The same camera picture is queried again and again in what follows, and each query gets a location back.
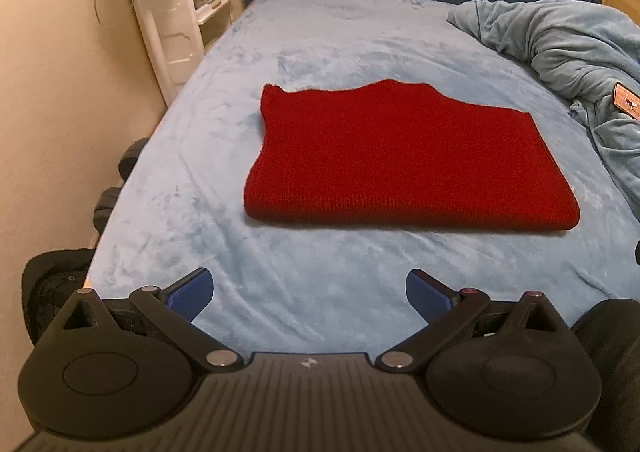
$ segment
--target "red cloth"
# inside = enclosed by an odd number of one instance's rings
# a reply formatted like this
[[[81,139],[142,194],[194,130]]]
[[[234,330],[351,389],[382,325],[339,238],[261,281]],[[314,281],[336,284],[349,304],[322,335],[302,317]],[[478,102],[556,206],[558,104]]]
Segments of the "red cloth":
[[[265,85],[262,151],[244,188],[254,219],[458,228],[573,228],[578,203],[530,114],[431,85]]]

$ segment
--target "light blue bed sheet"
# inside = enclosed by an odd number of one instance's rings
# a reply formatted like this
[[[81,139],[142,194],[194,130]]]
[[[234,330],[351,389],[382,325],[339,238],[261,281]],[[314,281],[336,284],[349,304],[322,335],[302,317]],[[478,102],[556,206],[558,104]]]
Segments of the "light blue bed sheet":
[[[414,267],[495,299],[542,290],[569,324],[608,297],[640,298],[640,226],[569,102],[449,24],[449,9],[424,0],[254,1],[142,152],[89,272],[98,293],[164,287],[205,266],[216,289],[196,324],[239,352],[372,357],[424,326],[404,293]],[[262,145],[262,86],[340,89],[384,78],[530,112],[578,199],[578,226],[540,235],[247,218],[242,189]]]

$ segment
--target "gray gripper base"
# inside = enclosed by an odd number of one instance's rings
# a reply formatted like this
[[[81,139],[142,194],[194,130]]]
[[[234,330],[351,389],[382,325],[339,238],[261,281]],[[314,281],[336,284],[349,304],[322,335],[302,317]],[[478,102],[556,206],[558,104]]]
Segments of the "gray gripper base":
[[[19,450],[596,451],[577,435],[515,444],[473,434],[437,412],[412,377],[378,371],[362,354],[270,353],[257,353],[241,371],[207,376],[179,414],[142,434],[111,441],[80,442],[40,432]]]

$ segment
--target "beige wall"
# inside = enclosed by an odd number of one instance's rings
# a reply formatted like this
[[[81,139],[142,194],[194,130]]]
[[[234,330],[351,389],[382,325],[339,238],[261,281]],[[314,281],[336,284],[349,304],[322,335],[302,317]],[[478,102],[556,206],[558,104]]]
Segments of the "beige wall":
[[[31,349],[26,261],[86,246],[117,161],[164,112],[128,0],[0,0],[0,452],[30,432],[16,378]]]

